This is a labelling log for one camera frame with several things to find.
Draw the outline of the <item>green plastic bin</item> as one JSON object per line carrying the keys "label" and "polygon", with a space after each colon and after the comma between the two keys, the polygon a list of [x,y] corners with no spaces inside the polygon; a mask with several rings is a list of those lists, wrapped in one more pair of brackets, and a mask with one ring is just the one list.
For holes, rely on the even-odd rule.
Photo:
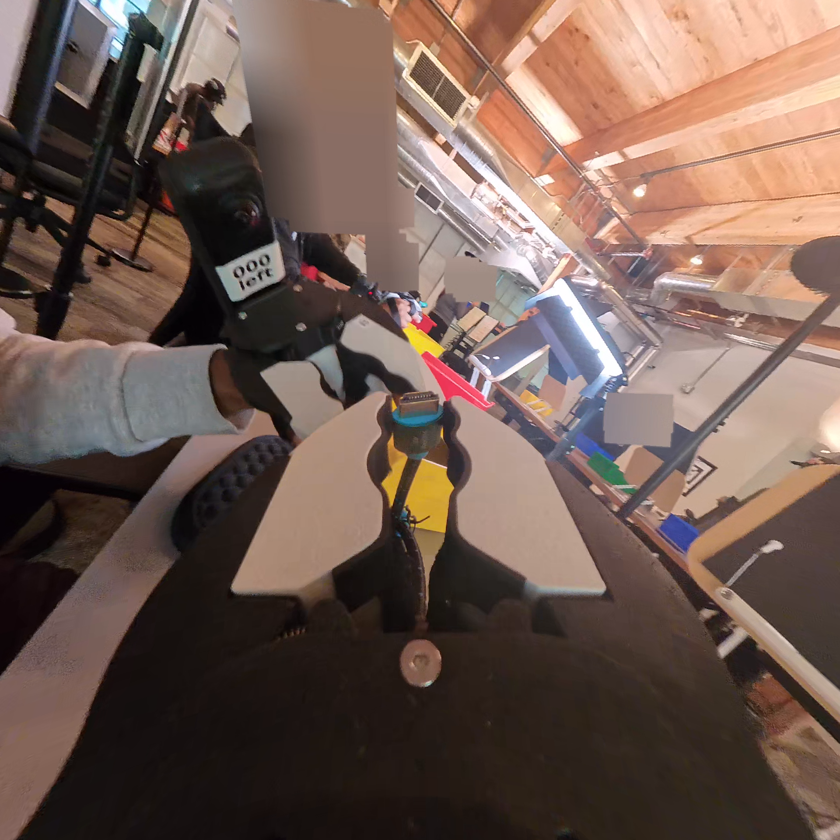
{"label": "green plastic bin", "polygon": [[628,487],[629,482],[618,465],[600,451],[588,458],[587,465],[612,487]]}

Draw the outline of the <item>red plastic bin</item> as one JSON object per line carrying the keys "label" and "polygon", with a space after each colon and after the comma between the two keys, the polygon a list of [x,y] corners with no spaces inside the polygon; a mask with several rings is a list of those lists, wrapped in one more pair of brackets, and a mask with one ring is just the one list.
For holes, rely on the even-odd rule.
{"label": "red plastic bin", "polygon": [[484,412],[494,406],[493,402],[488,401],[480,391],[438,357],[425,351],[421,354],[421,358],[430,370],[446,401],[458,396]]}

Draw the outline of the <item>black office chair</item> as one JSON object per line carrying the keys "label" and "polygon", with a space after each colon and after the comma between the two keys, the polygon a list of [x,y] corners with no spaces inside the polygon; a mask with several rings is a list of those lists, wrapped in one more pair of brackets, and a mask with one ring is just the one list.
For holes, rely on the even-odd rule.
{"label": "black office chair", "polygon": [[[37,160],[23,135],[5,117],[1,118],[1,164],[2,174],[11,175],[14,181],[9,188],[2,188],[1,295],[31,299],[37,296],[33,284],[5,265],[16,222],[22,222],[32,234],[44,229],[59,247],[64,247],[71,222],[47,202],[54,200],[76,208],[81,202],[83,182],[73,174]],[[140,175],[137,164],[126,170],[111,159],[94,214],[119,222],[129,220],[137,203]]]}

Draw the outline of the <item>yellow plastic bin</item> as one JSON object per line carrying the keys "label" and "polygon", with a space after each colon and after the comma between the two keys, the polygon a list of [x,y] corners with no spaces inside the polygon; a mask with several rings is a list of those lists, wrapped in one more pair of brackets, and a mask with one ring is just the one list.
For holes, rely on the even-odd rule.
{"label": "yellow plastic bin", "polygon": [[[387,449],[387,457],[391,471],[382,486],[389,503],[393,504],[407,458],[392,446]],[[428,459],[419,462],[406,503],[421,530],[445,533],[452,491],[445,466]]]}

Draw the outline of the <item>person's left forearm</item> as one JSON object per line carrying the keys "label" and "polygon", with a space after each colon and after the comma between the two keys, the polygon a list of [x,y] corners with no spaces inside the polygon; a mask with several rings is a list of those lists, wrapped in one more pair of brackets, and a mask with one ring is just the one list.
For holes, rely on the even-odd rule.
{"label": "person's left forearm", "polygon": [[214,401],[214,346],[60,342],[18,331],[2,311],[2,465],[133,456],[174,438],[242,432]]}

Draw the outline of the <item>black panel with wooden rim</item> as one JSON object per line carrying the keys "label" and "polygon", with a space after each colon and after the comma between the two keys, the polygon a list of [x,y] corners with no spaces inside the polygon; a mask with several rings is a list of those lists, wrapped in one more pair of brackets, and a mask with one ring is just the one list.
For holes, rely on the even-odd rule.
{"label": "black panel with wooden rim", "polygon": [[771,539],[784,548],[759,559],[733,590],[791,644],[758,649],[838,721],[837,465],[800,468],[703,532],[686,555],[688,573],[710,597],[715,581],[728,580]]}

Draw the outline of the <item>black stand pole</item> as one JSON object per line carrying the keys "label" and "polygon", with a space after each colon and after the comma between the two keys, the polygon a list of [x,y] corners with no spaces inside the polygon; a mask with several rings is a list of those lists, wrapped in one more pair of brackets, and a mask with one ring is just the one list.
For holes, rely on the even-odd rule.
{"label": "black stand pole", "polygon": [[133,110],[130,94],[145,47],[158,50],[163,45],[160,30],[144,14],[131,14],[128,23],[127,38],[101,108],[98,133],[69,233],[60,251],[51,285],[48,290],[40,293],[35,305],[38,315],[35,332],[40,337],[56,338],[65,321],[72,291],[82,268],[82,257],[91,226],[95,216],[102,210],[101,197],[114,148],[124,139]]}

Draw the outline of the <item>person's left hand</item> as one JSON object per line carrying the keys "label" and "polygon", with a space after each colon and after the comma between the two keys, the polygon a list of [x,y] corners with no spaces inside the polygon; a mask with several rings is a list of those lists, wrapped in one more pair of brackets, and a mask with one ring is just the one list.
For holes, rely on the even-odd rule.
{"label": "person's left hand", "polygon": [[208,362],[209,382],[218,412],[237,430],[245,431],[257,413],[264,413],[276,433],[295,444],[298,436],[291,428],[291,415],[263,375],[278,362],[263,353],[213,346]]}

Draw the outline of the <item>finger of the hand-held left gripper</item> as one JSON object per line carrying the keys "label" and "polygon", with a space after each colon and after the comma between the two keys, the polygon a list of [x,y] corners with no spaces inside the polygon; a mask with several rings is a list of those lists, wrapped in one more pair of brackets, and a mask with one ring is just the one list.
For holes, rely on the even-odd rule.
{"label": "finger of the hand-held left gripper", "polygon": [[403,334],[357,316],[345,323],[338,340],[344,383],[362,394],[433,392],[434,377]]}
{"label": "finger of the hand-held left gripper", "polygon": [[325,390],[326,381],[315,363],[277,362],[260,376],[289,415],[290,429],[300,440],[309,438],[344,411],[341,401]]}

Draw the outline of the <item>black dimpled foam cushion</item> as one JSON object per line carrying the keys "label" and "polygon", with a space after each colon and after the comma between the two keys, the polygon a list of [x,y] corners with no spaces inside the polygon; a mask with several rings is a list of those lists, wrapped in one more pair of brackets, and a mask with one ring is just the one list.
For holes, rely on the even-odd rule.
{"label": "black dimpled foam cushion", "polygon": [[291,452],[292,444],[276,435],[253,437],[231,451],[178,504],[170,527],[177,551],[189,550],[203,531],[228,515],[268,468],[286,461]]}

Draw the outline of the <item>black pole with round disc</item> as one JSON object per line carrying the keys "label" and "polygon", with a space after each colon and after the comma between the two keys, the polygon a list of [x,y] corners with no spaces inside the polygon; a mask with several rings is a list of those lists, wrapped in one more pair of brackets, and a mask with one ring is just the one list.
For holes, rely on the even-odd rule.
{"label": "black pole with round disc", "polygon": [[616,511],[628,521],[645,500],[687,457],[726,422],[741,404],[788,359],[814,331],[821,327],[839,305],[839,237],[817,238],[800,246],[791,258],[791,272],[805,288],[820,293],[822,301],[793,332],[770,352],[767,358],[657,467],[654,473]]}

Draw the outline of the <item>LED light panel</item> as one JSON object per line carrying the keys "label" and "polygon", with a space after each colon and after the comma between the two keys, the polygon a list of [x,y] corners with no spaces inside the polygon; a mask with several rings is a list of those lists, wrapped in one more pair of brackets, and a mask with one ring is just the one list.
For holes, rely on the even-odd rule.
{"label": "LED light panel", "polygon": [[527,299],[526,310],[570,381],[582,379],[582,397],[617,392],[627,384],[623,353],[566,279]]}

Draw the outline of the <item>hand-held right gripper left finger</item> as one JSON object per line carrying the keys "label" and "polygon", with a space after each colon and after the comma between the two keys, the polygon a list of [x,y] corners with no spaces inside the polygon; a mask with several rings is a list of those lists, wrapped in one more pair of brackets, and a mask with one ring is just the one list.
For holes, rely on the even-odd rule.
{"label": "hand-held right gripper left finger", "polygon": [[235,595],[280,595],[301,603],[333,597],[333,572],[383,531],[382,484],[369,455],[383,433],[383,392],[321,426],[290,457],[231,584]]}

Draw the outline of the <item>white air vent grille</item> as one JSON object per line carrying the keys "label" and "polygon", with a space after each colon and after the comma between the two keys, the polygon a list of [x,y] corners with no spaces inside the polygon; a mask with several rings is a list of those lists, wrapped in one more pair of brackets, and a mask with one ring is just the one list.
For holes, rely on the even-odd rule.
{"label": "white air vent grille", "polygon": [[472,97],[422,41],[406,45],[401,79],[450,127],[465,116]]}

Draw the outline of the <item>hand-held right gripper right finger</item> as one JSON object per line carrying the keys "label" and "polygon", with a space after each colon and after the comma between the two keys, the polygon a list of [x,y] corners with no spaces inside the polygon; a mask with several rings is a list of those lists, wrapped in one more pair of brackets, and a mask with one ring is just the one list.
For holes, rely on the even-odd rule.
{"label": "hand-held right gripper right finger", "polygon": [[545,459],[519,434],[455,396],[446,405],[448,531],[471,559],[531,599],[598,597],[606,584]]}

